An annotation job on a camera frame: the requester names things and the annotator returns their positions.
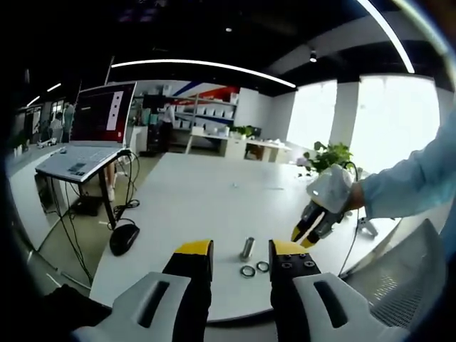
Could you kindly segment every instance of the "washer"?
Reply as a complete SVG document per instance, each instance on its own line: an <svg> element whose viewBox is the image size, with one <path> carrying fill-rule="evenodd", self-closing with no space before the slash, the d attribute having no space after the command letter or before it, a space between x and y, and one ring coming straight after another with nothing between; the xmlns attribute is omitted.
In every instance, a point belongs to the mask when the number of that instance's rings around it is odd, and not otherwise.
<svg viewBox="0 0 456 342"><path fill-rule="evenodd" d="M267 273L269 271L269 264L265 261L258 261L256 263L256 269L263 273Z"/></svg>
<svg viewBox="0 0 456 342"><path fill-rule="evenodd" d="M252 266L245 265L241 267L240 272L242 276L245 276L246 278L253 278L257 271L255 271L255 269Z"/></svg>

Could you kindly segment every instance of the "floor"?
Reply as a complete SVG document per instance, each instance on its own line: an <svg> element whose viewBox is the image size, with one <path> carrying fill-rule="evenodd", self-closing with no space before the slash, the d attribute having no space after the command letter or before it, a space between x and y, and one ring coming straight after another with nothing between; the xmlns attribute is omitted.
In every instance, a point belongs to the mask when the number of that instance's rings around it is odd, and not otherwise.
<svg viewBox="0 0 456 342"><path fill-rule="evenodd" d="M171 152L183 152L183 149L175 147ZM192 154L218 155L215 152L206 150L193 150ZM149 175L154 166L156 166L160 158L161 156L140 157L140 171L135 183L136 188L141 186L144 179ZM133 175L136 175L137 169L138 164L134 161L132 165ZM130 166L126 166L125 171L129 172ZM112 203L112 207L125 203L127 185L128 178L125 175L118 175L115 185L115 201ZM92 181L85 185L84 190L91 195L100 194L98 178L94 177ZM75 234L73 233L68 215L65 215L63 222L74 243ZM84 262L91 276L94 276L96 273L103 250L107 246L111 235L111 231L106 225L107 222L108 217L103 206L100 207L97 217L76 215L73 219L78 243L83 252ZM86 286L89 286L88 277L78 263L61 222L53 228L41 246L39 253L35 253L31 258L29 265L32 269L32 274L36 274L36 281L43 292L49 293L58 284L63 282L76 287L77 290L88 296L89 290L86 288ZM85 286L79 286L74 281L69 281L68 277L61 276L62 273L81 282Z"/></svg>

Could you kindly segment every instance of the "laptop screen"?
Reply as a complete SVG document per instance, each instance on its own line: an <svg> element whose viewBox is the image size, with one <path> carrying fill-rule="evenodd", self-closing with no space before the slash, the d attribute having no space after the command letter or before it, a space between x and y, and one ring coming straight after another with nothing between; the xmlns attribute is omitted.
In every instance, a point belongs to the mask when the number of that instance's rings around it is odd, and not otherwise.
<svg viewBox="0 0 456 342"><path fill-rule="evenodd" d="M71 141L123 143L136 83L83 90L71 126Z"/></svg>

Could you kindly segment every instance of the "black ceiling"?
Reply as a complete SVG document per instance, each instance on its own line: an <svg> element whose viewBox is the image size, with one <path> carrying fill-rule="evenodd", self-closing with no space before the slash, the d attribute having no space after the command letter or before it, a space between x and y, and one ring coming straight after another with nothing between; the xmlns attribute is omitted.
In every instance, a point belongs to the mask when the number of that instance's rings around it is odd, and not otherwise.
<svg viewBox="0 0 456 342"><path fill-rule="evenodd" d="M398 9L391 0L371 1L381 11ZM83 88L103 84L111 56L115 56L115 63L181 58L261 71L311 38L368 15L355 0L61 2L28 7L26 13L21 12L18 27L13 28L18 32L11 50L18 53L14 70L21 86L21 104L37 95L45 99L74 96L81 81ZM432 73L428 64L441 63L429 52L429 44L420 44L405 42L405 48L416 51L413 62L423 63L426 74ZM422 58L422 51L426 51L426 58ZM29 69L28 85L21 84L25 68ZM382 43L320 58L283 78L301 85L314 79L352 78L361 72L403 71L391 44ZM206 81L256 88L269 95L291 90L255 76L206 66L148 64L116 68L110 75L111 81L136 79ZM46 89L57 83L62 86L46 94Z"/></svg>

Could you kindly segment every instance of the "spotlight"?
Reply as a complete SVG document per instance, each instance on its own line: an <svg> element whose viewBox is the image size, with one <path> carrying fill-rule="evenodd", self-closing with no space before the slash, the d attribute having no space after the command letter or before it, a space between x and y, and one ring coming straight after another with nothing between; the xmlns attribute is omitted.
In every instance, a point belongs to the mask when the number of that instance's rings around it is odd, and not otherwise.
<svg viewBox="0 0 456 342"><path fill-rule="evenodd" d="M310 57L310 62L315 63L316 62L316 51L312 50L311 52L311 57Z"/></svg>

